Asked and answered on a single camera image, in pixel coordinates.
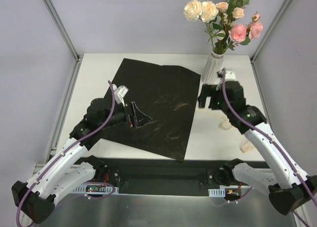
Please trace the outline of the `cream rose stem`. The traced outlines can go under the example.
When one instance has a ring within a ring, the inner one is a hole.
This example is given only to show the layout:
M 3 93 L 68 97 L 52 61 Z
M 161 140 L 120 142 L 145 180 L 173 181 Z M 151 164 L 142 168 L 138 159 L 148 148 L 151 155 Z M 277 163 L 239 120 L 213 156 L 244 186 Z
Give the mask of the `cream rose stem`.
M 217 37 L 213 24 L 217 22 L 220 12 L 221 6 L 213 1 L 190 0 L 183 9 L 183 14 L 188 21 L 199 20 L 206 25 L 205 32 L 209 35 L 208 43 L 211 42 L 213 50 L 214 38 Z

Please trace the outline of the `black wrapping paper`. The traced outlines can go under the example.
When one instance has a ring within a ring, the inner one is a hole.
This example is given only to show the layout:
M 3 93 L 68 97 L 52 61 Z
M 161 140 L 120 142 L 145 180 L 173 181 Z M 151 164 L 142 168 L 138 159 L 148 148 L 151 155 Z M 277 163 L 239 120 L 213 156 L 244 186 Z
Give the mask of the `black wrapping paper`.
M 133 129 L 119 124 L 100 131 L 103 140 L 183 161 L 196 109 L 200 75 L 181 66 L 124 58 L 113 83 L 129 91 L 126 102 L 153 121 Z

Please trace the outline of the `cream printed ribbon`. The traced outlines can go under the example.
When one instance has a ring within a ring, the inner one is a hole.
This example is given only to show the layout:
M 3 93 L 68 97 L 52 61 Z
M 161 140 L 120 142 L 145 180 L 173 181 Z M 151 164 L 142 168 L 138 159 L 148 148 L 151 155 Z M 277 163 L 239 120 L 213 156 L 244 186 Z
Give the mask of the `cream printed ribbon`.
M 233 128 L 233 126 L 228 120 L 223 120 L 222 122 L 220 122 L 218 127 L 224 131 L 228 131 Z M 247 138 L 244 138 L 244 141 L 240 145 L 240 151 L 242 153 L 246 153 L 253 149 L 255 149 L 254 145 Z

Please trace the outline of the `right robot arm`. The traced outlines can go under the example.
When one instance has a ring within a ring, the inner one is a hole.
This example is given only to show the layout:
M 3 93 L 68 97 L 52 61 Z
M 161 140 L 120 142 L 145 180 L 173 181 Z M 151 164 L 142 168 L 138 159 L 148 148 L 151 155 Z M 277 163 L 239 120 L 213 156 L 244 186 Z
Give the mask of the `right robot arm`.
M 222 111 L 232 126 L 259 151 L 274 176 L 266 175 L 241 159 L 233 159 L 213 176 L 216 183 L 245 183 L 266 195 L 272 206 L 287 215 L 309 201 L 316 202 L 317 177 L 310 176 L 290 157 L 274 135 L 267 119 L 255 106 L 246 103 L 238 81 L 204 84 L 198 97 L 200 108 L 207 98 L 209 109 Z

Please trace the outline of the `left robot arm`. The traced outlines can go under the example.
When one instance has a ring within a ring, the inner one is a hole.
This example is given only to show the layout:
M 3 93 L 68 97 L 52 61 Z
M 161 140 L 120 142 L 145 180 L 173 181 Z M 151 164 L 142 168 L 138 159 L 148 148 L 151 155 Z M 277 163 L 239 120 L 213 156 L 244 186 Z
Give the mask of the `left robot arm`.
M 104 98 L 91 101 L 83 119 L 74 127 L 62 148 L 28 181 L 17 181 L 11 188 L 17 206 L 16 222 L 20 226 L 20 212 L 34 224 L 45 221 L 57 204 L 80 184 L 104 178 L 106 165 L 93 155 L 71 172 L 67 170 L 99 141 L 102 129 L 123 124 L 140 128 L 152 118 L 140 111 L 135 102 L 125 104 L 115 100 L 109 104 Z

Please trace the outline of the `pink white flower bouquet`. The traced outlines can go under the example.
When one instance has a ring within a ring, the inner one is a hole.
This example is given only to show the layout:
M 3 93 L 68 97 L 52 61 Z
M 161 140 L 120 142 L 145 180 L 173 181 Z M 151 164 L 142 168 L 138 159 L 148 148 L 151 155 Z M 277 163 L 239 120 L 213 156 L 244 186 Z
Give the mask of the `pink white flower bouquet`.
M 214 37 L 217 42 L 213 52 L 218 55 L 224 54 L 227 49 L 234 50 L 235 47 L 246 40 L 247 29 L 243 24 L 236 23 L 244 17 L 244 8 L 241 0 L 232 2 L 220 2 L 216 4 L 219 10 L 219 22 L 213 24 Z

